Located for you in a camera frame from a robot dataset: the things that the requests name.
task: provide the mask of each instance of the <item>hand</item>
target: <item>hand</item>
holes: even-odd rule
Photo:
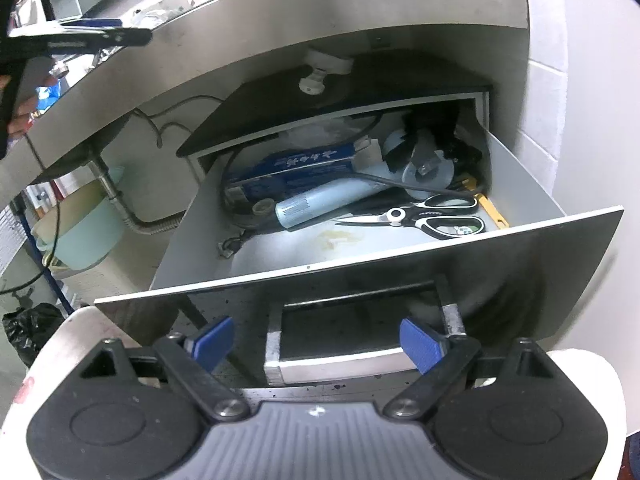
[[[0,75],[0,90],[3,90],[10,81],[10,77],[7,75]],[[52,75],[47,76],[40,86],[53,86],[58,80]],[[29,120],[31,119],[31,113],[36,111],[38,106],[38,96],[34,95],[25,102],[18,106],[14,118],[9,123],[7,130],[10,139],[17,139],[24,135],[29,127]]]

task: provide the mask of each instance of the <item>black plastic bag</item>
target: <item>black plastic bag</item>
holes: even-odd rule
[[[31,367],[45,343],[62,324],[62,313],[50,303],[19,308],[2,316],[2,326],[9,343],[20,359]]]

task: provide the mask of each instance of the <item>tiled wall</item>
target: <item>tiled wall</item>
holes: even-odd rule
[[[549,192],[564,129],[567,38],[563,0],[529,0],[529,62],[514,152]]]

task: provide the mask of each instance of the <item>blue pad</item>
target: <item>blue pad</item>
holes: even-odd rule
[[[400,323],[400,346],[424,375],[446,354],[447,338],[428,327],[418,327],[405,318]]]
[[[207,372],[212,372],[220,361],[231,352],[236,326],[230,317],[213,320],[195,335],[187,339],[184,349]]]

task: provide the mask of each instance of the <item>blue pole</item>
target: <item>blue pole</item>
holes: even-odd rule
[[[27,241],[29,242],[29,245],[31,247],[31,257],[33,258],[33,261],[38,266],[38,270],[44,269],[42,277],[47,280],[47,283],[49,283],[51,290],[58,297],[60,303],[62,303],[62,307],[66,310],[66,313],[71,316],[71,314],[73,314],[74,312],[73,307],[69,304],[65,295],[62,293],[62,290],[60,289],[58,282],[53,277],[51,271],[42,264],[42,253],[36,245],[36,239],[31,234],[31,227],[29,226],[27,217],[22,211],[17,211],[15,215],[18,217],[18,220],[20,220],[22,228],[24,229],[24,234],[27,236]]]

